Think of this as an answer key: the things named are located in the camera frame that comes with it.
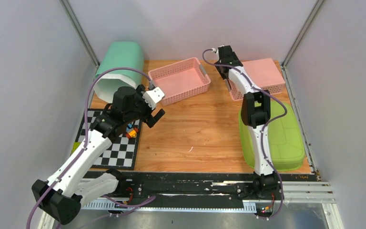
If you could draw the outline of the pink perforated plastic basket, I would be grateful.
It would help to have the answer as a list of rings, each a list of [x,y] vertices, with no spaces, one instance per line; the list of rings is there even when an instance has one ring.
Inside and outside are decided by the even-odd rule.
[[[211,79],[195,57],[175,62],[148,72],[154,84],[164,92],[163,106],[205,93]]]

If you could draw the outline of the large lime green tub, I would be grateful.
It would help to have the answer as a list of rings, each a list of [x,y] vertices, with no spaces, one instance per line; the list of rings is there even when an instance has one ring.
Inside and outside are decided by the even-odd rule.
[[[299,169],[306,156],[302,135],[296,116],[290,104],[283,103],[287,114],[268,125],[270,155],[274,167],[279,172]],[[246,164],[254,168],[252,139],[238,112],[239,132],[243,156]]]

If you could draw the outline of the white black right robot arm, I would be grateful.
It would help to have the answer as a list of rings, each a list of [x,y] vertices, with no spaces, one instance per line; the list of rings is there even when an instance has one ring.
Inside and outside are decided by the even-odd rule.
[[[271,161],[267,124],[271,118],[269,92],[263,91],[248,76],[242,62],[230,45],[217,48],[217,71],[230,80],[242,93],[241,120],[247,127],[254,153],[254,180],[250,191],[259,199],[265,199],[278,188],[279,178]]]

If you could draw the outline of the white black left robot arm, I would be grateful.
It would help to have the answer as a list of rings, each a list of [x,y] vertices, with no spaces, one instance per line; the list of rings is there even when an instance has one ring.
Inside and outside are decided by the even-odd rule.
[[[106,104],[102,113],[85,128],[85,139],[67,161],[48,179],[36,180],[31,189],[36,199],[35,208],[40,208],[59,224],[72,222],[80,209],[95,199],[112,193],[122,197],[127,184],[121,172],[109,169],[103,175],[87,183],[81,179],[98,157],[122,134],[127,126],[139,120],[153,127],[165,114],[159,110],[152,115],[156,105],[165,94],[160,87],[145,90],[120,87],[113,94],[112,103]]]

